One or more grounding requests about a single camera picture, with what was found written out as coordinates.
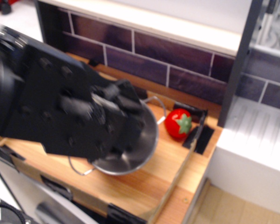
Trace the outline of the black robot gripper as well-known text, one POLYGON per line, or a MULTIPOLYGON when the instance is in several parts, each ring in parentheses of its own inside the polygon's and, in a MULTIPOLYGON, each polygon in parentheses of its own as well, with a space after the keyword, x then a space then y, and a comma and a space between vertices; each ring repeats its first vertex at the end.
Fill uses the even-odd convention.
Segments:
POLYGON ((94 161, 131 150, 143 113, 129 81, 105 79, 43 42, 0 30, 0 137, 94 161))

